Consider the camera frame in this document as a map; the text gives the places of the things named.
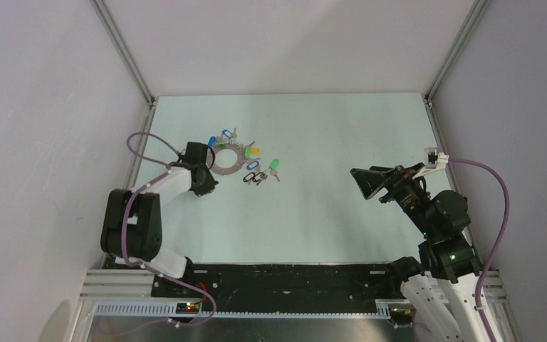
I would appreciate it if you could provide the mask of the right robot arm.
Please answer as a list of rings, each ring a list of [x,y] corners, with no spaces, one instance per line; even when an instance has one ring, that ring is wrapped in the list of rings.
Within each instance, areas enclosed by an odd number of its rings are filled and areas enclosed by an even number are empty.
[[[438,341],[500,341],[486,315],[485,271],[463,234],[471,223],[467,199],[453,190],[432,197],[424,187],[424,176],[442,168],[418,163],[353,168],[350,174],[367,200],[386,190],[379,201],[397,203],[424,237],[419,259],[405,256],[388,264],[387,292],[408,299]]]

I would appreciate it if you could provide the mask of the grey toothed keyring disc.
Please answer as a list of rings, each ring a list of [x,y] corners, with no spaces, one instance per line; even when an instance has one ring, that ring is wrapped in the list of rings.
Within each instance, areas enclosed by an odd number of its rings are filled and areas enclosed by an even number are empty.
[[[246,147],[237,142],[216,142],[212,147],[214,157],[210,157],[209,161],[212,166],[211,172],[216,175],[232,175],[246,164]]]

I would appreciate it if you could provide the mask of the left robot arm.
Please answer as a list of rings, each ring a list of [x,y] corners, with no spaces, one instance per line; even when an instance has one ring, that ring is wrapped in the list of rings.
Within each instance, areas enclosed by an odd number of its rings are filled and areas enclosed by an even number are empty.
[[[210,146],[189,142],[178,160],[166,164],[156,178],[132,190],[112,190],[100,235],[103,252],[121,258],[129,266],[169,276],[169,287],[178,296],[193,294],[197,278],[186,271],[191,260],[164,246],[162,211],[187,192],[201,197],[214,191],[218,184],[210,170],[214,157]]]

